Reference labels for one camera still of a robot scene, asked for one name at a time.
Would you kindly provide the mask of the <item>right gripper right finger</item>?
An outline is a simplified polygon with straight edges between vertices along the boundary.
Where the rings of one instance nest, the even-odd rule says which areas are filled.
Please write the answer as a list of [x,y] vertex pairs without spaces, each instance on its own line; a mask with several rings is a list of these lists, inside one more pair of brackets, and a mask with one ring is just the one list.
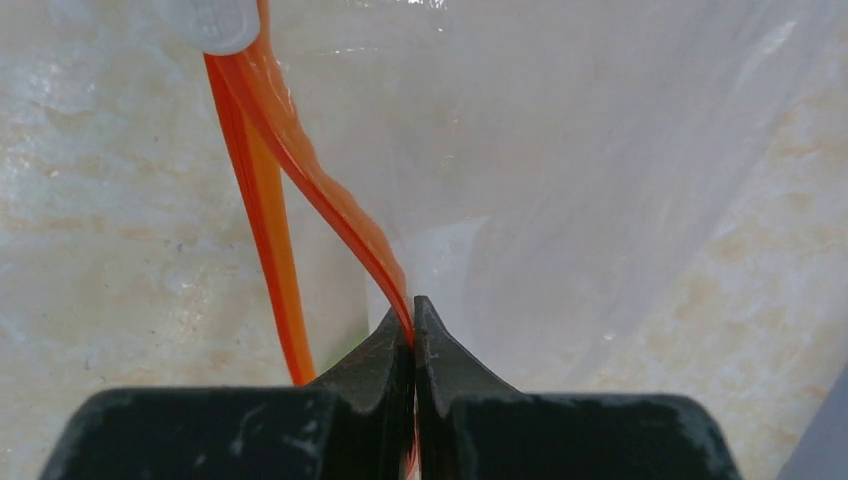
[[718,423],[672,394],[524,393],[414,300],[425,479],[737,479]]

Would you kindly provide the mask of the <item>clear zip top bag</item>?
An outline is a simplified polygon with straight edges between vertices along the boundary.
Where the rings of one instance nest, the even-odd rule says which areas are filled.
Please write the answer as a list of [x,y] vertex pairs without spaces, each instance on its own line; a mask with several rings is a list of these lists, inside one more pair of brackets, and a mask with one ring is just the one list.
[[427,295],[534,389],[598,369],[705,239],[843,1],[159,1],[200,51],[265,263]]

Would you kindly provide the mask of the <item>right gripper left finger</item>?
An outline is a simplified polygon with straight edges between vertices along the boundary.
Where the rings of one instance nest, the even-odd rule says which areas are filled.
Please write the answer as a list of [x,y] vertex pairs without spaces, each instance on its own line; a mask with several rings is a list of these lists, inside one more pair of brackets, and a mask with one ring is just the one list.
[[300,387],[114,388],[67,422],[45,479],[402,479],[411,351],[388,312]]

